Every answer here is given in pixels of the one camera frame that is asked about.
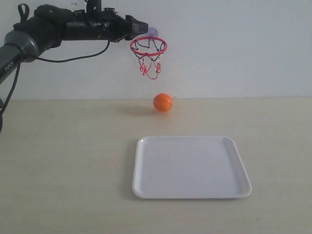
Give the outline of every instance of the orange ball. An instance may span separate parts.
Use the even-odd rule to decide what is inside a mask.
[[[158,94],[154,98],[154,107],[160,112],[167,112],[172,107],[172,98],[168,94]]]

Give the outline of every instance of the white wall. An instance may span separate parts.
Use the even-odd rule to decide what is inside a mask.
[[[19,21],[17,5],[48,3],[81,9],[84,0],[1,1],[0,38]],[[124,16],[133,15],[167,40],[162,73],[142,77],[129,42],[105,55],[67,64],[23,64],[15,99],[178,98],[312,95],[311,0],[105,0]],[[44,58],[92,54],[106,42],[64,42]],[[0,87],[4,97],[11,76]]]

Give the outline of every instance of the mini basketball hoop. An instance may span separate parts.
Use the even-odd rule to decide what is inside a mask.
[[[161,72],[160,57],[167,47],[167,42],[158,37],[141,37],[130,44],[132,52],[138,58],[140,72],[149,79],[158,78]]]

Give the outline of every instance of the white tray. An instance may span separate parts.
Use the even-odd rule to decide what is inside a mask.
[[[147,136],[136,148],[133,192],[141,198],[241,198],[252,186],[225,136]]]

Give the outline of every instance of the black robotic arm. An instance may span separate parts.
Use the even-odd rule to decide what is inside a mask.
[[[70,11],[52,5],[39,6],[34,16],[21,15],[21,22],[8,33],[0,47],[0,85],[22,62],[32,62],[46,50],[59,47],[64,40],[132,40],[148,32],[148,24],[114,8],[101,7],[101,0],[88,0],[87,9]],[[0,132],[6,106],[0,101]]]

